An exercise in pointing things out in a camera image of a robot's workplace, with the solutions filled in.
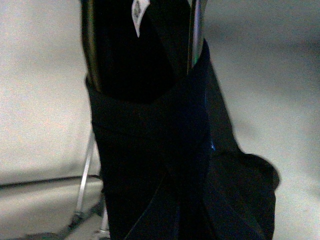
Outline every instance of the black strap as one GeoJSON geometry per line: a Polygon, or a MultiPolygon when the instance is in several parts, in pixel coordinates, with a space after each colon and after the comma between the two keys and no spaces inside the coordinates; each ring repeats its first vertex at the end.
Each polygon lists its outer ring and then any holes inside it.
{"type": "Polygon", "coordinates": [[[190,6],[187,0],[151,0],[146,10],[177,80],[187,74],[190,6]]]}

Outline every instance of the white wall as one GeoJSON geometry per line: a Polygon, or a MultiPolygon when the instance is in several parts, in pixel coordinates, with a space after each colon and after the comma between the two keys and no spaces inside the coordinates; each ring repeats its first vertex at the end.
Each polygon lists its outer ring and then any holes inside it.
{"type": "Polygon", "coordinates": [[[80,3],[2,0],[0,11],[0,185],[81,175],[90,109],[80,3]]]}

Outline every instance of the black wrap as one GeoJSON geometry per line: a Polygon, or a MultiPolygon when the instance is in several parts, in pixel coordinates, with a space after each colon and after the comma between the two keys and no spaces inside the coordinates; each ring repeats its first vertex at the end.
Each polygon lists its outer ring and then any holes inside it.
{"type": "Polygon", "coordinates": [[[238,148],[206,42],[150,104],[86,85],[111,239],[272,239],[278,175],[238,148]]]}

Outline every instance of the white tag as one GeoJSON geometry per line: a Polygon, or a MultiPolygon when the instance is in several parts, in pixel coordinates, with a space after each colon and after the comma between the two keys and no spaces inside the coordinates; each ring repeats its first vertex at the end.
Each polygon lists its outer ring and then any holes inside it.
{"type": "Polygon", "coordinates": [[[134,0],[132,3],[131,15],[138,38],[140,37],[141,21],[149,5],[150,0],[134,0]]]}

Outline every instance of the gray floor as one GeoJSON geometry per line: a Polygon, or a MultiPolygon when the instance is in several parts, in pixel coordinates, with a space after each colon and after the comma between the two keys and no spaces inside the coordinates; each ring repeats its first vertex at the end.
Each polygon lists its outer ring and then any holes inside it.
{"type": "MultiPolygon", "coordinates": [[[[78,1],[0,2],[0,185],[79,176],[90,131],[78,1]]],[[[236,138],[279,170],[274,240],[320,240],[320,3],[208,1],[205,35],[236,138]]],[[[95,152],[91,173],[99,170],[95,152]]],[[[55,232],[79,180],[0,187],[0,239],[55,232]]],[[[99,198],[91,180],[86,208],[99,198]]],[[[88,240],[95,216],[69,237],[88,240]]]]}

